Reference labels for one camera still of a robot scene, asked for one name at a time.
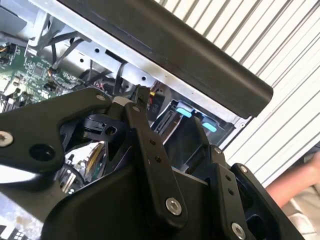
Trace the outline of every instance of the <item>black panel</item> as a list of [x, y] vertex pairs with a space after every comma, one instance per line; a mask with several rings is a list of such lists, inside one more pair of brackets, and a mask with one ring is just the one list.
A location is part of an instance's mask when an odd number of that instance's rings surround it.
[[153, 0], [59, 0], [242, 118], [273, 89]]

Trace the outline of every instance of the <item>motherboard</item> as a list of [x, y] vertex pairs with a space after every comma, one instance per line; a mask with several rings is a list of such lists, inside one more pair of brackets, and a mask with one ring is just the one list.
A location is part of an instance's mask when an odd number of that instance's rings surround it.
[[24, 106], [69, 93], [83, 84], [71, 73], [52, 70], [51, 66], [41, 57], [26, 54], [24, 47], [11, 44], [0, 48], [0, 82], [5, 83], [0, 94], [10, 94], [11, 99]]

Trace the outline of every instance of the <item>screw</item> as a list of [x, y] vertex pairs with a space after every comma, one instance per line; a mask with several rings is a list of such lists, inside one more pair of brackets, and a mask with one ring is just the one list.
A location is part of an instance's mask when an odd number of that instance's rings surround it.
[[246, 233], [243, 228], [236, 222], [231, 224], [232, 231], [241, 240], [246, 239]]
[[133, 106], [132, 107], [135, 111], [140, 112], [140, 108], [138, 108], [137, 106]]
[[14, 137], [6, 132], [6, 131], [0, 131], [0, 148], [4, 148], [12, 144], [14, 141]]
[[168, 209], [168, 211], [175, 216], [179, 216], [182, 213], [181, 204], [174, 197], [169, 197], [165, 201], [165, 206], [166, 209]]
[[214, 150], [215, 150], [218, 154], [221, 154], [221, 153], [222, 153], [222, 151], [221, 151], [219, 148], [217, 148], [217, 147], [215, 147]]
[[244, 172], [245, 174], [248, 172], [248, 170], [245, 168], [245, 166], [240, 166], [240, 169], [242, 172]]
[[101, 100], [101, 101], [105, 101], [105, 100], [106, 100], [106, 98], [105, 98], [104, 96], [100, 95], [100, 94], [98, 94], [98, 95], [96, 96], [96, 98], [99, 99], [99, 100]]

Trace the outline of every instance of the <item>orange wire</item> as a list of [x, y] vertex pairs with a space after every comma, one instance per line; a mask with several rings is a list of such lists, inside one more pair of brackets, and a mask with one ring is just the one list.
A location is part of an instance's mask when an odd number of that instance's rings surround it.
[[6, 46], [6, 47], [0, 49], [0, 53], [4, 52], [7, 48], [8, 48], [8, 47]]

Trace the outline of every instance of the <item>white corrugated surface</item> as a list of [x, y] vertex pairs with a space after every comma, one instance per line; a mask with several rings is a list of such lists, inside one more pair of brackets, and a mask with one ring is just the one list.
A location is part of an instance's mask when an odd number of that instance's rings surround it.
[[157, 0], [274, 88], [225, 150], [266, 186], [320, 141], [320, 2]]

